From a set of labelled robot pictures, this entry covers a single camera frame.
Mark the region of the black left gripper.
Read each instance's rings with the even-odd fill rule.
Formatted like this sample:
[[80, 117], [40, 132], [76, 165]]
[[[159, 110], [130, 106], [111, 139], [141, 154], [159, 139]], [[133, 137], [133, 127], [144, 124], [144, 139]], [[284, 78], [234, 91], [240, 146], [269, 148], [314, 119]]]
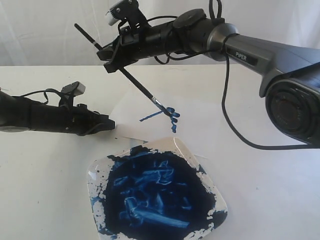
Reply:
[[97, 132], [112, 131], [116, 123], [108, 115], [90, 111], [85, 104], [68, 108], [66, 105], [51, 106], [30, 101], [29, 127], [36, 132], [66, 133], [84, 136]]

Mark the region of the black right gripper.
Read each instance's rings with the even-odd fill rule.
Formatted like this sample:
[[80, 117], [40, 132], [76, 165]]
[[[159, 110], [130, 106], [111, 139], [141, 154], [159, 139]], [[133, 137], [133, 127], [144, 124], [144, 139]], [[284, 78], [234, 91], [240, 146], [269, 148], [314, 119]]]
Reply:
[[118, 43], [106, 45], [96, 53], [108, 74], [134, 64], [138, 60], [176, 53], [180, 40], [171, 23], [144, 28], [138, 33], [121, 29]]

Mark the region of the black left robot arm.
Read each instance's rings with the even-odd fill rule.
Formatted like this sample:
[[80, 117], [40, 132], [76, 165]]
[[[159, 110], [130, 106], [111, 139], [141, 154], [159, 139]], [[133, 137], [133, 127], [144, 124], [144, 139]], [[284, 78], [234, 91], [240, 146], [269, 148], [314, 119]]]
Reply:
[[0, 93], [0, 130], [2, 132], [49, 132], [93, 135], [115, 129], [108, 115], [78, 106], [51, 106], [26, 97]]

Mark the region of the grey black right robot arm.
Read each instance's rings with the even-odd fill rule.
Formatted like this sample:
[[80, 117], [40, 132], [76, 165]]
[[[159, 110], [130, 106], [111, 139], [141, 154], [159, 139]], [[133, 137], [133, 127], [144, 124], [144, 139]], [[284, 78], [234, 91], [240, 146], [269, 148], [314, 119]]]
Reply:
[[244, 36], [223, 18], [192, 9], [176, 19], [150, 26], [140, 11], [118, 15], [129, 23], [97, 56], [109, 73], [160, 55], [182, 58], [206, 55], [234, 60], [261, 75], [259, 96], [267, 114], [283, 134], [301, 142], [302, 149], [320, 146], [320, 52]]

